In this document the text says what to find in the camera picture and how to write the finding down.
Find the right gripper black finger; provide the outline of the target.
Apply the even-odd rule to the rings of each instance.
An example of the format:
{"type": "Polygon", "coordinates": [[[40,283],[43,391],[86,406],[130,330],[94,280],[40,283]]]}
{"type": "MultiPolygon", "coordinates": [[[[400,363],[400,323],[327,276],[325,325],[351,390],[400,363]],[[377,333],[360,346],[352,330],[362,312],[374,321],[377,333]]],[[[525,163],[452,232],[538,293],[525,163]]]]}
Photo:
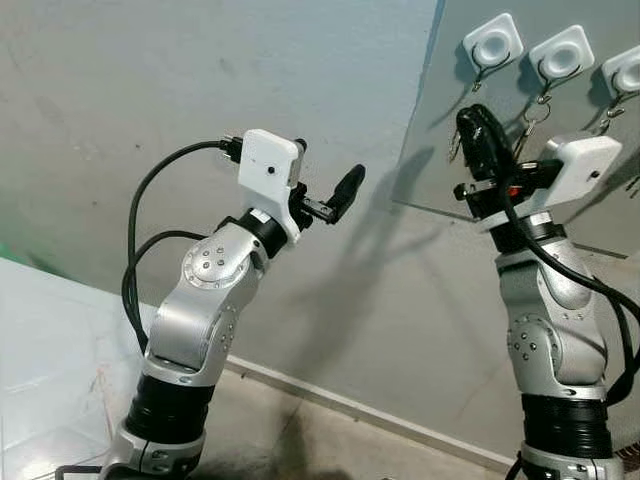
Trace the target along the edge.
{"type": "Polygon", "coordinates": [[[485,131],[483,165],[485,178],[503,180],[511,177],[515,169],[515,160],[508,142],[506,128],[489,108],[483,109],[483,127],[485,131]]]}
{"type": "Polygon", "coordinates": [[[492,178],[492,168],[488,163],[488,146],[486,146],[486,137],[488,137],[486,119],[489,114],[488,108],[479,102],[462,108],[458,113],[461,152],[472,180],[492,178]]]}

